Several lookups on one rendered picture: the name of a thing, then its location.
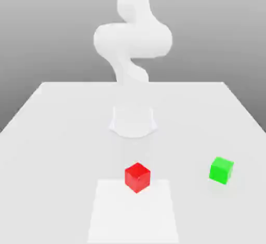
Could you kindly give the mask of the small red cube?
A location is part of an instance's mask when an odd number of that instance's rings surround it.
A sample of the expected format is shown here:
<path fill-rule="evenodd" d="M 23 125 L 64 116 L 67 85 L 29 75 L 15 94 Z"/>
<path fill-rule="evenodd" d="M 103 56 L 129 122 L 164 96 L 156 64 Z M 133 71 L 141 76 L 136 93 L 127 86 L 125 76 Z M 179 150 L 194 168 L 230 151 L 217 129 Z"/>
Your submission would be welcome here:
<path fill-rule="evenodd" d="M 125 169 L 125 184 L 135 193 L 141 192 L 150 185 L 151 171 L 137 162 Z"/>

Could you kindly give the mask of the small green cube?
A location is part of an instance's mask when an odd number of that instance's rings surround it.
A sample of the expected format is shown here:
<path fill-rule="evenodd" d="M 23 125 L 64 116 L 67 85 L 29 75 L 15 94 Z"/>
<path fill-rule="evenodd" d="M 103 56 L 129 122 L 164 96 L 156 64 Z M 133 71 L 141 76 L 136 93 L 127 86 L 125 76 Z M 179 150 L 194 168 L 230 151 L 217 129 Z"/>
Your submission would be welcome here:
<path fill-rule="evenodd" d="M 222 157 L 216 157 L 210 166 L 209 178 L 226 185 L 231 177 L 234 162 Z"/>

